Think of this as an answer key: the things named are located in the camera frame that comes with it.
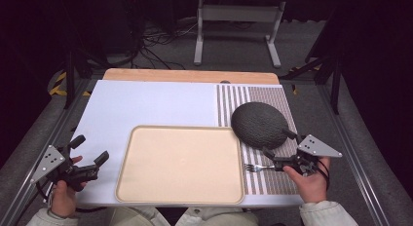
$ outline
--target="sleeve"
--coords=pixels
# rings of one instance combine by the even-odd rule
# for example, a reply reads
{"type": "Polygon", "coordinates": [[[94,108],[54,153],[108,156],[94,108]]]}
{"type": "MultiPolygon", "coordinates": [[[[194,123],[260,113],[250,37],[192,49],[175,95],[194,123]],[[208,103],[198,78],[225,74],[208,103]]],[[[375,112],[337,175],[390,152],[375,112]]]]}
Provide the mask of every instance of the sleeve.
{"type": "Polygon", "coordinates": [[[27,226],[77,226],[78,218],[57,218],[48,214],[46,208],[41,208],[31,218],[27,226]]]}
{"type": "Polygon", "coordinates": [[[202,226],[258,226],[258,218],[253,213],[223,213],[208,219],[202,226]]]}
{"type": "Polygon", "coordinates": [[[322,201],[318,204],[304,204],[300,207],[304,225],[357,225],[346,210],[335,202],[322,201]]]}

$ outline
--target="chair leg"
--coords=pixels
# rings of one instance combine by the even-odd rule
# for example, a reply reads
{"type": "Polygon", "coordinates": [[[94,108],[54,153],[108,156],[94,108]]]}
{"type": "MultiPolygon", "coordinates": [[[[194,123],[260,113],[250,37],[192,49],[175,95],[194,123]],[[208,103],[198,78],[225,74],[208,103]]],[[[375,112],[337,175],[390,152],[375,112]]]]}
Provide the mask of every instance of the chair leg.
{"type": "Polygon", "coordinates": [[[204,46],[204,34],[203,34],[203,0],[199,0],[198,4],[198,37],[197,46],[195,47],[194,64],[199,66],[203,62],[203,46],[204,46]]]}
{"type": "Polygon", "coordinates": [[[280,27],[280,22],[282,21],[282,14],[285,8],[285,2],[281,2],[279,5],[279,10],[277,11],[276,17],[274,18],[273,32],[271,35],[266,35],[265,39],[268,46],[268,51],[270,52],[271,60],[274,67],[281,68],[282,64],[280,62],[279,54],[277,53],[276,46],[274,44],[276,40],[276,35],[280,27]]]}

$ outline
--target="white sleeve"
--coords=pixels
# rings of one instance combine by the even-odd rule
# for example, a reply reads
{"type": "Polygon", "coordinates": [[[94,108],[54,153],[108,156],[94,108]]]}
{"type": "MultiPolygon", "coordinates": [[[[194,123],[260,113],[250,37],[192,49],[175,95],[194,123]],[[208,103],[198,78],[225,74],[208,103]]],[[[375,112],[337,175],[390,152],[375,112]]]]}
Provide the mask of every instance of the white sleeve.
{"type": "Polygon", "coordinates": [[[335,202],[322,201],[318,204],[304,204],[300,207],[300,214],[306,226],[357,225],[346,210],[335,202]]]}
{"type": "Polygon", "coordinates": [[[65,218],[57,219],[48,215],[48,210],[46,208],[41,208],[39,211],[31,218],[27,226],[77,226],[77,218],[65,218]]]}

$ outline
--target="fork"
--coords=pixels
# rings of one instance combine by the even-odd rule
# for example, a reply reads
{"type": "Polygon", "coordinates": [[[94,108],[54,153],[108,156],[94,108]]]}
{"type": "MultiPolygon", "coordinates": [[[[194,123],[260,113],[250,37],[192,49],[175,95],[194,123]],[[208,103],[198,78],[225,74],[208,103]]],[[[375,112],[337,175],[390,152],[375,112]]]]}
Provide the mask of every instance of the fork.
{"type": "Polygon", "coordinates": [[[260,165],[244,165],[245,169],[252,172],[259,172],[261,170],[273,170],[275,166],[260,166],[260,165]]]}

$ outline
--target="striped mat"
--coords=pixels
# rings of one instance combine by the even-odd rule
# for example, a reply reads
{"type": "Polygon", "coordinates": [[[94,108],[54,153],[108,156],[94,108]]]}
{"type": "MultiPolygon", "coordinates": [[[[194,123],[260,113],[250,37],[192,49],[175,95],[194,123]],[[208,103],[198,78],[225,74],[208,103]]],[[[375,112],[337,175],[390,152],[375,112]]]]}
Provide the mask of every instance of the striped mat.
{"type": "MultiPolygon", "coordinates": [[[[281,85],[273,87],[251,86],[216,86],[217,124],[219,127],[231,127],[231,115],[234,110],[251,101],[270,104],[281,111],[288,122],[289,129],[296,132],[291,112],[281,85]]],[[[272,161],[261,151],[252,149],[241,143],[242,159],[244,164],[269,166],[272,161]]],[[[280,148],[276,149],[277,157],[289,157],[296,153],[297,143],[288,139],[280,148]]],[[[282,171],[264,170],[249,172],[244,170],[244,189],[248,195],[296,195],[298,190],[294,183],[282,171]]]]}

